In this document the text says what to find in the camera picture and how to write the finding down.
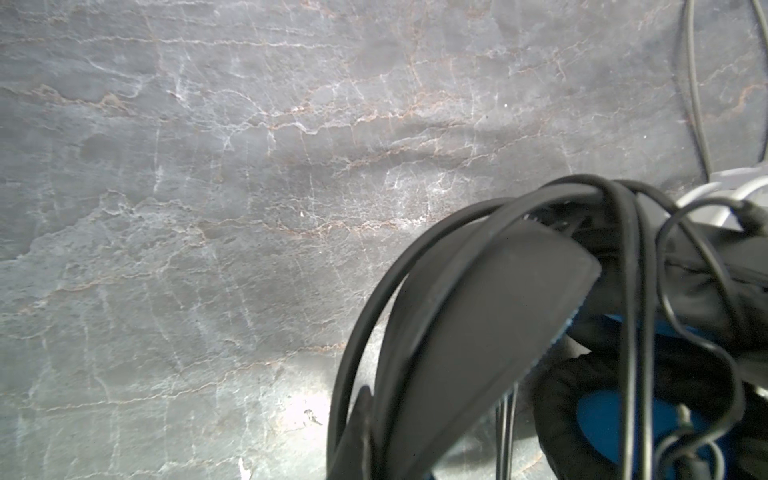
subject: gray cable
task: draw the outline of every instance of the gray cable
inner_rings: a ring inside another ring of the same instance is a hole
[[[685,6],[685,38],[688,57],[688,81],[690,83],[690,103],[691,110],[694,113],[694,135],[699,148],[699,155],[701,155],[701,163],[709,180],[713,168],[710,146],[707,142],[707,136],[704,133],[704,125],[701,119],[701,98],[699,96],[699,81],[696,74],[696,50],[694,47],[694,0],[687,0]],[[760,0],[752,0],[752,6],[755,9],[755,15],[757,15],[757,23],[760,24],[760,30],[763,33],[763,45],[768,54],[768,22],[766,21],[765,12],[760,4]],[[768,134],[766,134],[766,143],[763,145],[763,158],[760,161],[765,161],[766,159],[768,159]]]

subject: cable connector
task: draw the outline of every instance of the cable connector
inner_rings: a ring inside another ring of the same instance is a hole
[[[744,233],[768,237],[768,211],[754,202],[742,200],[743,207],[733,209],[733,215],[744,229]]]

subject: headphones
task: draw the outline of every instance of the headphones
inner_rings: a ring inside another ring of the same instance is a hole
[[[726,207],[741,231],[689,221]],[[590,350],[535,386],[560,480],[768,478],[768,214],[574,175],[467,207],[418,238],[363,308],[333,390],[327,478],[430,478],[498,406],[509,478],[516,386],[568,335]],[[372,393],[349,404],[380,314]]]

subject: marble tile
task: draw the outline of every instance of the marble tile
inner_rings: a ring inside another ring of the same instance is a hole
[[[702,181],[682,7],[1,3],[4,476],[323,478],[346,338],[427,226],[575,172]],[[749,2],[698,2],[697,44],[714,163],[752,164]],[[441,478],[492,478],[489,429]]]

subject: ear cup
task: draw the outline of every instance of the ear cup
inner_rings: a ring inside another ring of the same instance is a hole
[[[579,424],[579,402],[601,390],[618,388],[615,355],[589,353],[553,367],[534,394],[534,419],[541,450],[559,480],[616,478],[617,467],[593,446]],[[657,361],[654,398],[684,403],[705,419],[715,419],[727,407],[725,378],[709,371],[691,372],[673,362]]]

